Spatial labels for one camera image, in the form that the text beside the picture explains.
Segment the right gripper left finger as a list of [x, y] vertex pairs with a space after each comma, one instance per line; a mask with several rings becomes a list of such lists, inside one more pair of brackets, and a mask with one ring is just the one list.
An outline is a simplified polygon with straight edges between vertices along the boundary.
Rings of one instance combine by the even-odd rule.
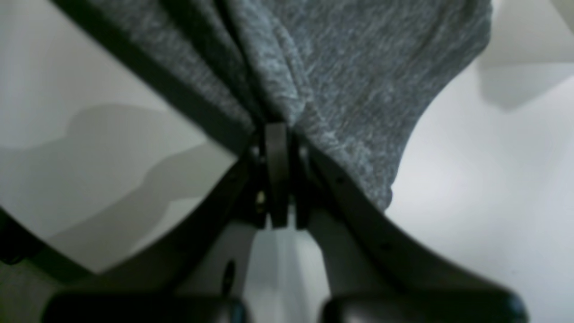
[[55, 295], [45, 323], [248, 323], [256, 232], [287, 224], [289, 130], [267, 123], [201, 204], [150, 247]]

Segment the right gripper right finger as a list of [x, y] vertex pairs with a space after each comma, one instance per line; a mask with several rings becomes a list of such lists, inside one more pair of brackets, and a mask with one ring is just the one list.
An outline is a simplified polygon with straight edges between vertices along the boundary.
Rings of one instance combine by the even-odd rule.
[[527, 323], [522, 299], [431, 251], [392, 223], [339, 166], [290, 137], [297, 226], [322, 252], [322, 323]]

